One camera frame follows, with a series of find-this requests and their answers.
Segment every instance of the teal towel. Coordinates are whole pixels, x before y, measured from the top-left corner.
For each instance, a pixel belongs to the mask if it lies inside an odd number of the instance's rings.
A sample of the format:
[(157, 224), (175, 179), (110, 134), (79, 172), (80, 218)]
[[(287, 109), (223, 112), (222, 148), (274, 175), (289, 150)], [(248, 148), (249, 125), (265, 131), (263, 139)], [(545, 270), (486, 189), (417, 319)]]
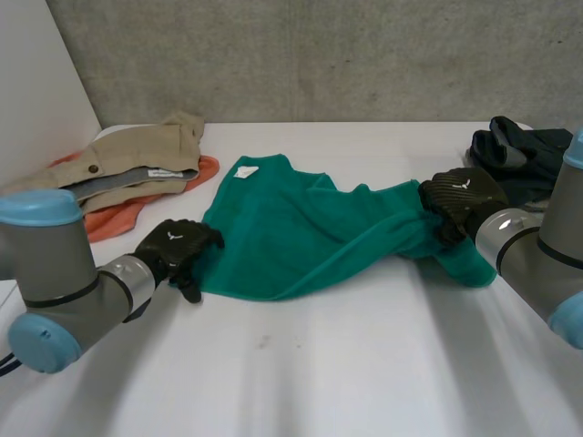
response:
[[(258, 167), (236, 178), (239, 167)], [(203, 221), (222, 232), (194, 267), (203, 291), (247, 300), (285, 300), (321, 290), (387, 255), (435, 257), (447, 273), (484, 287), (496, 273), (466, 240), (453, 249), (435, 238), (441, 218), (423, 210), (416, 180), (341, 192), (324, 173), (296, 171), (277, 155), (242, 157), (220, 184)]]

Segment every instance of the gray concrete wall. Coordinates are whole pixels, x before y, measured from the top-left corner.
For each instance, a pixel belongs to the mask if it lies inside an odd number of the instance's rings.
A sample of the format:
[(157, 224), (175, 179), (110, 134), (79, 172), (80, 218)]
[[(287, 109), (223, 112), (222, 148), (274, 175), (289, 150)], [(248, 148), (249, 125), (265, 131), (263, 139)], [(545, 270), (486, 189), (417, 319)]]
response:
[(583, 125), (580, 0), (48, 0), (102, 125)]

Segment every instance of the label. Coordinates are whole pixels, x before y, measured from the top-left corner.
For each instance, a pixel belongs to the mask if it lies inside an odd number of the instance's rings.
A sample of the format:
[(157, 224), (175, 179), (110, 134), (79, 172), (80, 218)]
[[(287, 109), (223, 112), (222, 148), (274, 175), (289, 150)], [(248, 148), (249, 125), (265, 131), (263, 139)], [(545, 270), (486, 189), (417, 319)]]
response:
[(181, 171), (168, 171), (164, 168), (152, 168), (148, 170), (148, 176), (151, 178), (182, 178)]
[(255, 173), (257, 170), (259, 170), (259, 167), (240, 166), (239, 168), (237, 168), (237, 173), (235, 173), (235, 178), (241, 178), (241, 179), (248, 178), (250, 175)]

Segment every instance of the silver metal joint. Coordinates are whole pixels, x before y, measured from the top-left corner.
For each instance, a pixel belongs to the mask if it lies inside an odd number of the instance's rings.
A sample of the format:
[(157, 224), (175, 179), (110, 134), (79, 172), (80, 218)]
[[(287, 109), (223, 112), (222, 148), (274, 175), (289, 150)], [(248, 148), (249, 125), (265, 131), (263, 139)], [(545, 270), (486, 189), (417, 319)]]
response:
[(480, 255), (496, 268), (498, 253), (515, 235), (525, 229), (540, 227), (540, 220), (518, 208), (509, 208), (491, 215), (476, 234), (476, 248)]
[(117, 276), (119, 280), (126, 284), (133, 299), (130, 314), (141, 307), (154, 294), (156, 289), (154, 275), (140, 259), (123, 255), (99, 269)]

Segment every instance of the white table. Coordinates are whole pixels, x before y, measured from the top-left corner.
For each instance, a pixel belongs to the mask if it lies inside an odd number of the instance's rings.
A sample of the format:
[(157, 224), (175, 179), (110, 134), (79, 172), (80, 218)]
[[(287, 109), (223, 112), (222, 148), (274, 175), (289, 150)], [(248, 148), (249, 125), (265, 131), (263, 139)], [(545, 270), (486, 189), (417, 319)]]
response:
[[(131, 251), (162, 219), (201, 219), (240, 155), (283, 153), (339, 189), (386, 188), (459, 167), (480, 128), (208, 125), (201, 148), (218, 176), (147, 206), (136, 229), (93, 246), (96, 262)], [(15, 292), (0, 332), (21, 310)], [(583, 358), (501, 279), (469, 290), (431, 261), (391, 257), (287, 302), (207, 294), (197, 307), (160, 290), (144, 317), (60, 374), (0, 379), (0, 435), (576, 437)]]

